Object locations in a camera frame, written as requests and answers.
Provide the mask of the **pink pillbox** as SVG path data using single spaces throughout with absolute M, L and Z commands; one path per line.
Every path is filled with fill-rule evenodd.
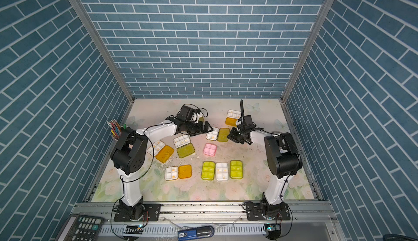
M 203 154 L 209 157 L 214 157 L 216 155 L 217 146 L 215 144 L 207 143 L 204 146 Z

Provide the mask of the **clear pillbox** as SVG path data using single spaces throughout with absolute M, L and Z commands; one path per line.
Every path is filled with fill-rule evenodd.
M 227 181 L 229 179 L 229 169 L 227 162 L 216 163 L 215 178 L 217 181 Z

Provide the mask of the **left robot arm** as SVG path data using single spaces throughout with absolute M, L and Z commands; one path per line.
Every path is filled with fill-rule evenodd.
M 147 171 L 140 173 L 140 168 L 145 162 L 148 148 L 153 148 L 153 143 L 181 132 L 193 137 L 212 131 L 213 127 L 207 121 L 170 121 L 138 131 L 129 127 L 123 128 L 111 153 L 111 160 L 123 188 L 123 197 L 116 207 L 115 220 L 137 221 L 144 219 L 147 214 L 138 181 L 147 174 Z

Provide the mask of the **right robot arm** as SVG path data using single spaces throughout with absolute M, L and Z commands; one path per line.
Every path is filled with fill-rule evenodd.
M 254 220 L 262 215 L 266 219 L 290 219 L 290 209 L 284 202 L 287 185 L 303 167 L 296 143 L 291 133 L 267 132 L 257 127 L 250 115 L 244 115 L 237 121 L 228 139 L 239 144 L 258 144 L 265 147 L 267 165 L 272 174 L 269 185 L 258 204 L 243 204 L 248 219 Z

